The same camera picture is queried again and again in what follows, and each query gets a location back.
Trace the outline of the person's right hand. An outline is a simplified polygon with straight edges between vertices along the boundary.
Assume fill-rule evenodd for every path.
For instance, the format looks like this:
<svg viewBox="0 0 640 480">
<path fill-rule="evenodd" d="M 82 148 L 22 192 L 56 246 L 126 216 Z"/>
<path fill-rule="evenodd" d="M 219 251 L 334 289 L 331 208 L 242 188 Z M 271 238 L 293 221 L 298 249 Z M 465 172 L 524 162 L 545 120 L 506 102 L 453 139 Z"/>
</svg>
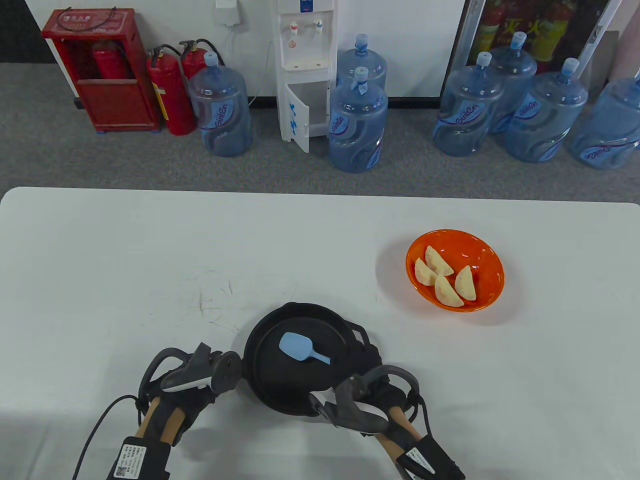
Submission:
<svg viewBox="0 0 640 480">
<path fill-rule="evenodd" d="M 334 386 L 351 378 L 356 382 L 356 401 L 376 407 L 385 414 L 398 407 L 410 413 L 409 422 L 418 416 L 423 398 L 418 378 L 408 370 L 384 364 L 378 348 L 372 343 L 356 342 L 336 359 Z"/>
</svg>

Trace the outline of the person's left hand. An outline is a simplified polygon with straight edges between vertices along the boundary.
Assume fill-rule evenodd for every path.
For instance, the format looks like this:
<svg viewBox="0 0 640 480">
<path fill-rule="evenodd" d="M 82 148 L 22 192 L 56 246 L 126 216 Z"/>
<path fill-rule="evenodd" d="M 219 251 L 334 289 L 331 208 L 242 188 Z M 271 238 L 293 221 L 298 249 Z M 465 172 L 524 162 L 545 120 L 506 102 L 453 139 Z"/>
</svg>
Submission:
<svg viewBox="0 0 640 480">
<path fill-rule="evenodd" d="M 142 375 L 135 406 L 141 421 L 135 437 L 174 447 L 199 414 L 242 378 L 242 358 L 201 343 L 193 353 L 169 347 Z"/>
</svg>

